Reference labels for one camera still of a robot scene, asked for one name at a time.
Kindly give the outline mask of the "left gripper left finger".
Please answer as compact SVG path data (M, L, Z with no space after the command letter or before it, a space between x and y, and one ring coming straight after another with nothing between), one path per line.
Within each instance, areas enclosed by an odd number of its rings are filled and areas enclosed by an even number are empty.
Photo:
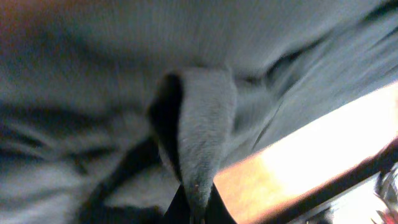
M190 207L182 185L163 216L163 224L190 224Z

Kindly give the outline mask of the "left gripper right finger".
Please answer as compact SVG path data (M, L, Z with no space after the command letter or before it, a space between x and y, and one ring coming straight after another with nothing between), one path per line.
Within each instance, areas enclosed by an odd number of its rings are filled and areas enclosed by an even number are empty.
M211 188L208 205L205 213L206 224L236 224L235 220L227 210L216 185Z

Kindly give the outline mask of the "dark green t-shirt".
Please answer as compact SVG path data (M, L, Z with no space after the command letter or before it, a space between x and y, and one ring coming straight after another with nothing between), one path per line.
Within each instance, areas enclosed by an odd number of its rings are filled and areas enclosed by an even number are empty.
M155 223L397 80L396 1L2 1L1 222Z

